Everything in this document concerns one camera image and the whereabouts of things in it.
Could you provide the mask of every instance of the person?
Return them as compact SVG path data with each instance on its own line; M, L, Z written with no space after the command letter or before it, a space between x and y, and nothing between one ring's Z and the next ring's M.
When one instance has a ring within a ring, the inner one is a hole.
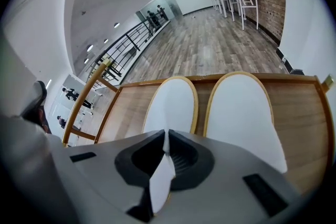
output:
M69 100L76 101L77 98L79 97L79 93L76 92L74 89L67 90L66 88L63 88L62 91L66 93L65 97L68 98ZM86 99L83 102L83 106L93 110L93 104L87 101Z
M149 16L152 19L153 23L156 25L156 28L157 29L160 28L161 25L160 25L159 21L157 20L156 15L153 12L151 12L151 11L147 11L147 13L149 14Z
M62 119L61 116L57 116L57 120L59 125L64 129L65 125L67 124L67 121L65 119ZM80 128L77 128L76 126L72 126L75 130L80 131Z
M166 13L164 12L164 8L162 8L160 5L157 6L157 11L160 13L161 18L164 18L166 21L168 21L168 17Z

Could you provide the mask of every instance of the white chair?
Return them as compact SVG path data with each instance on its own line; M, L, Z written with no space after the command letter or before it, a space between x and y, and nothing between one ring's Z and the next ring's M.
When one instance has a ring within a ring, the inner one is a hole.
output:
M228 1L228 7L229 7L229 11L231 12L231 14L232 14L232 20L233 21L235 21L235 16L234 16L234 14L233 14L233 12L234 12L234 4L236 4L237 5L237 9L238 9L238 14L239 14L239 16L241 16L241 9L240 9L240 4L239 4L239 0L226 0L226 1Z
M241 2L241 11L242 11L242 27L244 30L244 21L246 20L246 12L245 9L246 8L255 8L256 9L256 13L257 13L257 30L258 30L258 25L259 25L259 15L258 15L258 0L255 0L255 4L253 3L252 0L240 0Z

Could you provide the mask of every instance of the ceiling light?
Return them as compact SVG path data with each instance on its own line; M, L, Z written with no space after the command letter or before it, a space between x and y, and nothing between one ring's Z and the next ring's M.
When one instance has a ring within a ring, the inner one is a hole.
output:
M93 48L93 45L89 45L88 49L87 49L87 52L89 52L90 50L92 50L92 48Z
M48 83L47 83L47 85L46 85L46 89L48 89L48 87L49 87L49 85L51 84L51 82L52 82L52 80L49 79L49 81L48 81Z

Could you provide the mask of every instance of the wooden floor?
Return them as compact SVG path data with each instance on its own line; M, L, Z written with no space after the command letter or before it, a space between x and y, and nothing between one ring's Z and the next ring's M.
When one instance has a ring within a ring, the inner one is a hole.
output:
M286 73L277 45L240 17L233 22L213 8L173 19L142 53L123 84L171 76L200 76L247 71Z
M196 134L203 134L206 107L214 83L195 84L199 100ZM321 182L327 163L328 133L323 107L312 84L264 83L275 128L285 152L288 180L304 194ZM142 132L150 101L159 86L123 88L99 143Z

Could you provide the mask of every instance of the wooden handrail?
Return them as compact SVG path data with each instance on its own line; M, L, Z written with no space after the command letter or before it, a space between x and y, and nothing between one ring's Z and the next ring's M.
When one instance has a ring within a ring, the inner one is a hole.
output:
M118 88L116 88L115 86L113 86L111 83L107 82L105 79L103 79L102 77L99 77L97 79L99 82L101 82L102 84L104 84L107 88L109 88L110 90L117 92Z
M313 76L302 75L288 75L288 74L273 74L273 73L251 73L257 77L262 83L264 82L282 82L282 83L315 83L316 78ZM216 83L225 74L214 74L205 76L187 76L186 78L191 80L193 84L197 83ZM149 80L123 84L122 87L141 87L141 86L155 86L160 85L165 79Z
M68 144L70 133L74 133L72 126L75 123L75 119L77 117L77 114L80 110L80 107L84 103L84 100L85 100L86 96L89 94L89 92L90 92L91 88L93 87L94 83L100 78L100 76L104 72L105 68L108 67L110 64L111 64L111 62L108 59L104 60L104 62L100 64L99 68L95 71L95 73L92 74L91 78L89 79L89 81L84 86L84 89L79 94L79 97L77 98L77 100L76 100L75 104L73 105L73 108L70 112L70 116L69 116L69 119L67 121L67 124L65 125L65 130L64 130L64 134L63 134L63 138L62 138L63 145Z
M89 140L95 140L96 139L96 137L94 135L87 134L87 133L82 132L82 131L78 131L74 128L71 128L71 133L77 134L78 136L84 137L84 138L89 139Z
M333 84L334 84L334 78L331 74L329 74L321 84L323 92L324 93L328 92L330 88L333 86Z

